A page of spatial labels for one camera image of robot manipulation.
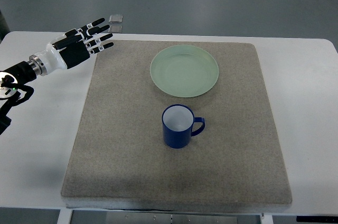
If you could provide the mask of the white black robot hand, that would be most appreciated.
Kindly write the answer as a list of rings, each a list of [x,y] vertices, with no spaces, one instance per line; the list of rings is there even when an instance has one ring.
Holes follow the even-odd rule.
[[[111,33],[101,35],[109,25],[100,26],[105,21],[100,18],[78,29],[71,29],[50,41],[45,50],[30,56],[29,64],[37,75],[48,75],[57,69],[71,69],[92,55],[114,45],[106,42]]]

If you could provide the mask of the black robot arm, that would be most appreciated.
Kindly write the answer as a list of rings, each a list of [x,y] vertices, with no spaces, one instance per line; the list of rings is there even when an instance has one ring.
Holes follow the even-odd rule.
[[[7,116],[9,111],[29,100],[34,94],[33,87],[27,83],[44,73],[44,63],[35,55],[30,56],[28,62],[20,62],[1,71],[1,100],[5,101],[1,107],[1,133],[11,124],[12,120]]]

